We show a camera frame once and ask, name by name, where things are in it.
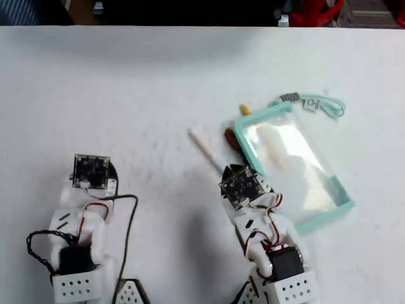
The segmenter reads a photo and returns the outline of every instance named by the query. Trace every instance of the teal plastic frame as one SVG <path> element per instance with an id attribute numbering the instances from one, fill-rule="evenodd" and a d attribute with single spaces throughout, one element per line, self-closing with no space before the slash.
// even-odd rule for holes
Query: teal plastic frame
<path id="1" fill-rule="evenodd" d="M 265 172 L 259 160 L 255 157 L 253 151 L 250 149 L 249 143 L 246 141 L 246 138 L 244 137 L 244 129 L 248 125 L 251 125 L 253 122 L 257 122 L 258 120 L 262 120 L 266 117 L 275 116 L 285 111 L 292 111 L 292 105 L 289 101 L 285 101 L 283 103 L 271 106 L 267 109 L 251 113 L 250 115 L 244 116 L 235 122 L 234 125 L 235 135 L 243 152 L 246 155 L 248 162 L 250 163 L 253 169 L 255 169 L 262 175 L 264 175 Z M 316 216 L 314 219 L 309 220 L 305 223 L 296 225 L 298 233 L 301 235 L 309 233 L 319 228 L 320 226 L 332 222 L 336 218 L 341 217 L 343 214 L 347 213 L 352 207 L 354 207 L 354 202 L 348 196 L 347 198 L 348 198 L 347 201 L 343 202 L 339 206 L 337 205 L 335 209 L 322 213 Z"/>

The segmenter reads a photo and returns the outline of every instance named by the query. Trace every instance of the black wire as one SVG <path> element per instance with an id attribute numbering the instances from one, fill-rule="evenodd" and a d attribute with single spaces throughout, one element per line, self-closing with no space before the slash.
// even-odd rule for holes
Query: black wire
<path id="1" fill-rule="evenodd" d="M 115 285 L 115 290 L 114 290 L 114 296 L 113 296 L 113 303 L 115 303 L 116 301 L 116 297 L 118 295 L 118 288 L 120 287 L 120 282 L 122 279 L 122 274 L 124 272 L 124 268 L 125 268 L 125 262 L 127 261 L 127 251 L 128 251 L 128 240 L 129 240 L 129 234 L 131 231 L 131 226 L 132 226 L 132 221 L 134 219 L 134 215 L 135 215 L 135 211 L 137 209 L 138 206 L 138 197 L 134 194 L 124 194 L 124 195 L 114 195 L 114 196 L 107 196 L 105 198 L 101 198 L 101 201 L 109 201 L 109 200 L 118 200 L 120 198 L 133 198 L 135 200 L 135 204 L 134 207 L 132 209 L 132 213 L 131 216 L 129 218 L 129 223 L 128 223 L 128 229 L 127 229 L 127 235 L 125 236 L 125 247 L 124 247 L 124 256 L 122 259 L 122 264 L 121 264 L 121 270 L 120 273 L 118 274 L 118 279 Z"/>
<path id="2" fill-rule="evenodd" d="M 51 277 L 55 275 L 56 271 L 53 269 L 51 263 L 49 263 L 45 258 L 41 258 L 32 250 L 32 238 L 38 234 L 53 234 L 55 236 L 59 236 L 60 238 L 64 239 L 69 245 L 77 243 L 78 239 L 76 236 L 70 233 L 64 233 L 61 231 L 54 231 L 54 230 L 40 230 L 31 232 L 27 237 L 27 251 L 28 254 L 38 260 L 41 264 L 43 264 L 51 274 Z"/>

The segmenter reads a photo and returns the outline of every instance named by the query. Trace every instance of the red object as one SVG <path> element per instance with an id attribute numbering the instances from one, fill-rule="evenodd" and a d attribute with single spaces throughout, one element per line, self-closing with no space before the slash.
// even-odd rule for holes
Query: red object
<path id="1" fill-rule="evenodd" d="M 405 27 L 405 0 L 402 0 L 401 11 L 398 14 L 397 22 L 401 27 Z"/>
<path id="2" fill-rule="evenodd" d="M 302 13 L 292 12 L 290 14 L 290 25 L 292 27 L 322 27 L 339 15 L 343 1 L 337 0 L 333 7 L 322 13 L 325 0 L 307 0 Z"/>

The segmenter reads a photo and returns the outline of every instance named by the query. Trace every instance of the clear plastic case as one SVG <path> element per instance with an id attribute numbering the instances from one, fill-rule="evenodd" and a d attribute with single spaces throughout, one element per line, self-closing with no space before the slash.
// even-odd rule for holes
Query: clear plastic case
<path id="1" fill-rule="evenodd" d="M 280 212 L 300 233 L 354 205 L 289 102 L 241 118 L 235 123 L 235 134 L 251 166 L 283 194 Z"/>

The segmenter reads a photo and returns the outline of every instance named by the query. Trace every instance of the red wire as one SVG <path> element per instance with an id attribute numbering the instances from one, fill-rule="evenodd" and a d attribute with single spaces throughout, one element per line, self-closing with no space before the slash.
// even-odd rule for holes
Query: red wire
<path id="1" fill-rule="evenodd" d="M 84 212 L 87 210 L 87 208 L 89 207 L 89 206 L 103 206 L 103 207 L 106 207 L 106 210 L 107 210 L 107 212 L 106 212 L 106 214 L 105 214 L 105 216 L 104 216 L 104 220 L 106 220 L 106 218 L 107 218 L 107 216 L 108 216 L 108 212 L 109 212 L 109 208 L 108 208 L 108 205 L 107 204 L 105 204 L 105 203 L 99 203 L 99 202 L 93 202 L 93 203 L 88 203 L 85 207 L 84 207 L 84 210 L 83 210 L 83 215 L 82 215 L 82 220 L 80 221 L 80 225 L 79 225 L 79 227 L 78 227 L 78 238 L 80 239 L 80 235 L 82 234 L 82 229 L 83 229 L 83 224 L 84 224 Z"/>

